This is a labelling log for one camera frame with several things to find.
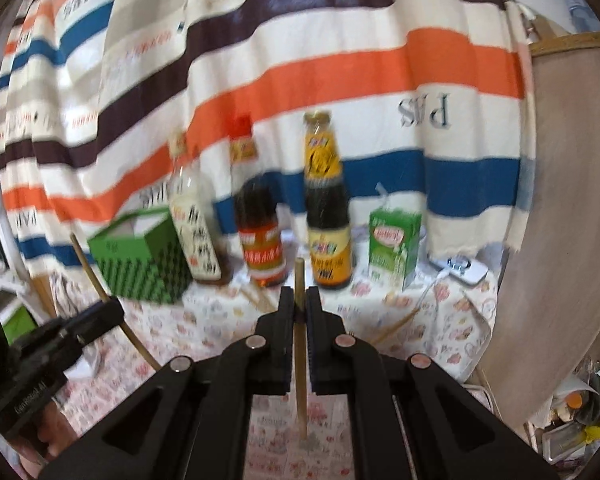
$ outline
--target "wooden chopstick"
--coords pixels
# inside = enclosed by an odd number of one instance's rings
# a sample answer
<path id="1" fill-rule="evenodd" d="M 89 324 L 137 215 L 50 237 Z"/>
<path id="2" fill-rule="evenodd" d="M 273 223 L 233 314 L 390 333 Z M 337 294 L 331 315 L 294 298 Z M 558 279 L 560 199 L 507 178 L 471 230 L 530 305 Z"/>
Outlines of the wooden chopstick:
<path id="1" fill-rule="evenodd" d="M 240 287 L 240 293 L 247 298 L 249 303 L 251 303 L 258 312 L 263 314 L 268 314 L 270 311 L 266 308 L 265 305 L 262 304 L 260 298 L 253 296 L 246 285 Z"/>
<path id="2" fill-rule="evenodd" d="M 98 296 L 100 297 L 100 299 L 102 301 L 107 301 L 109 299 L 109 297 L 108 297 L 107 293 L 105 292 L 104 288 L 102 287 L 100 280 L 96 276 L 96 273 L 93 272 L 93 269 L 91 269 L 91 266 L 89 265 L 89 263 L 87 261 L 87 257 L 84 255 L 84 251 L 82 250 L 82 247 L 80 247 L 80 244 L 78 243 L 78 238 L 76 238 L 73 233 L 71 233 L 69 235 L 69 238 L 71 239 L 71 243 L 74 245 L 75 254 L 78 256 L 78 260 L 80 260 L 80 264 L 82 265 L 84 272 L 87 273 L 87 278 L 91 282 L 91 285 L 93 285 L 93 288 L 96 289 L 96 292 L 98 293 Z M 126 324 L 126 321 L 123 321 L 122 323 L 120 323 L 120 328 L 122 329 L 122 332 L 125 333 L 126 337 L 129 339 L 129 341 L 131 341 L 131 344 L 136 348 L 136 350 L 138 350 L 138 353 L 144 358 L 145 361 L 147 361 L 149 363 L 149 366 L 151 368 L 153 368 L 156 371 L 158 371 L 160 368 L 162 368 L 160 366 L 160 363 L 154 358 L 154 356 L 152 356 L 149 353 L 149 351 L 146 349 L 146 347 L 138 339 L 138 336 L 134 333 L 134 331 L 131 330 L 131 327 L 128 324 Z"/>
<path id="3" fill-rule="evenodd" d="M 304 313 L 304 259 L 296 258 L 294 267 L 294 302 L 298 310 Z M 306 417 L 306 325 L 301 320 L 294 323 L 294 361 L 296 365 L 296 408 L 300 439 L 307 439 Z"/>
<path id="4" fill-rule="evenodd" d="M 400 330 L 403 326 L 405 326 L 408 322 L 410 322 L 416 316 L 416 314 L 419 313 L 419 311 L 420 311 L 420 307 L 419 306 L 416 307 L 416 308 L 414 308 L 410 313 L 408 313 L 400 321 L 398 321 L 395 324 L 392 324 L 384 332 L 381 332 L 378 337 L 376 337 L 375 339 L 372 339 L 370 341 L 370 343 L 373 346 L 379 345 L 382 341 L 384 341 L 389 336 L 392 336 L 393 334 L 395 334 L 396 332 L 398 332 L 398 330 Z"/>
<path id="5" fill-rule="evenodd" d="M 258 284 L 258 282 L 256 282 L 256 280 L 254 280 L 253 278 L 251 279 L 251 285 L 253 285 L 253 288 L 255 288 L 256 293 L 258 294 L 258 297 L 260 298 L 260 301 L 267 307 L 268 312 L 275 312 L 277 310 L 277 308 L 275 307 L 273 302 L 269 299 L 269 296 L 267 295 L 267 291 L 264 290 L 264 288 L 261 287 Z"/>

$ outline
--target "bottle label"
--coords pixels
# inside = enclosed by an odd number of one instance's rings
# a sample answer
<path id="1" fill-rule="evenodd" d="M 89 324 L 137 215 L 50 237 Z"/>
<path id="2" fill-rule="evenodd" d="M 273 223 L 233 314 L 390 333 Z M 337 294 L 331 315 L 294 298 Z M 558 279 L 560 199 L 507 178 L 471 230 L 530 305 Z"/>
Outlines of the bottle label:
<path id="1" fill-rule="evenodd" d="M 309 229 L 309 253 L 318 285 L 338 285 L 346 282 L 352 272 L 351 230 Z"/>
<path id="2" fill-rule="evenodd" d="M 304 146 L 304 176 L 335 178 L 342 175 L 342 163 L 336 149 L 333 132 L 306 134 Z"/>
<path id="3" fill-rule="evenodd" d="M 258 149 L 256 143 L 251 137 L 235 139 L 229 144 L 229 156 L 231 163 L 247 162 L 258 158 Z"/>
<path id="4" fill-rule="evenodd" d="M 169 210 L 191 275 L 199 280 L 219 279 L 218 257 L 200 206 L 189 196 L 176 196 Z"/>
<path id="5" fill-rule="evenodd" d="M 240 229 L 244 261 L 254 278 L 264 280 L 285 268 L 280 229 L 269 224 L 256 229 Z"/>

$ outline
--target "soy sauce bottle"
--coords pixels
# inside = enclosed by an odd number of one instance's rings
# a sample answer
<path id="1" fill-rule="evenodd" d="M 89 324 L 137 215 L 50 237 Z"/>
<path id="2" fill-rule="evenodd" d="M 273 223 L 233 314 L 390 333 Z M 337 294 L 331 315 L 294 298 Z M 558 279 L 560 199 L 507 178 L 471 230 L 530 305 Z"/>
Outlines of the soy sauce bottle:
<path id="1" fill-rule="evenodd" d="M 349 194 L 331 115 L 307 112 L 304 123 L 304 203 L 314 281 L 322 288 L 344 288 L 352 275 Z"/>
<path id="2" fill-rule="evenodd" d="M 250 276 L 260 286 L 271 286 L 286 280 L 286 262 L 276 202 L 264 178 L 251 127 L 248 116 L 228 125 L 235 223 Z"/>

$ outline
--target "white label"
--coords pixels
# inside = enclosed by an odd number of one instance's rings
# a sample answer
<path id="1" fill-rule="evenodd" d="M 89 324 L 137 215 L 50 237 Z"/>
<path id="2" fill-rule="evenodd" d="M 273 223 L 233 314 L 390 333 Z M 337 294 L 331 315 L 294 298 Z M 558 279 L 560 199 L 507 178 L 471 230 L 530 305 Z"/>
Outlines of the white label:
<path id="1" fill-rule="evenodd" d="M 404 231 L 399 227 L 382 225 L 374 230 L 374 238 L 387 247 L 397 247 L 404 239 Z"/>
<path id="2" fill-rule="evenodd" d="M 199 280 L 219 279 L 218 257 L 200 206 L 190 196 L 176 196 L 169 210 L 191 275 Z"/>

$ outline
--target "bottle cap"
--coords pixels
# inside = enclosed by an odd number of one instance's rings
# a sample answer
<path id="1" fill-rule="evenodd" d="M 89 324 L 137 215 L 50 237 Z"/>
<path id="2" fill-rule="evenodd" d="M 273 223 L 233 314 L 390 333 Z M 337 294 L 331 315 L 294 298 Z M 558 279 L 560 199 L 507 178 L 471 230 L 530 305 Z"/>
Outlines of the bottle cap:
<path id="1" fill-rule="evenodd" d="M 187 151 L 187 140 L 184 132 L 178 132 L 177 134 L 170 136 L 167 144 L 169 146 L 169 155 L 171 158 L 180 156 Z"/>
<path id="2" fill-rule="evenodd" d="M 251 117 L 240 115 L 227 121 L 226 131 L 230 139 L 241 139 L 242 137 L 251 137 Z"/>
<path id="3" fill-rule="evenodd" d="M 312 126 L 316 124 L 329 124 L 331 122 L 331 113 L 326 110 L 314 110 L 305 112 L 304 122 Z"/>
<path id="4" fill-rule="evenodd" d="M 572 410 L 579 410 L 582 407 L 582 396 L 578 392 L 567 395 L 567 406 Z"/>

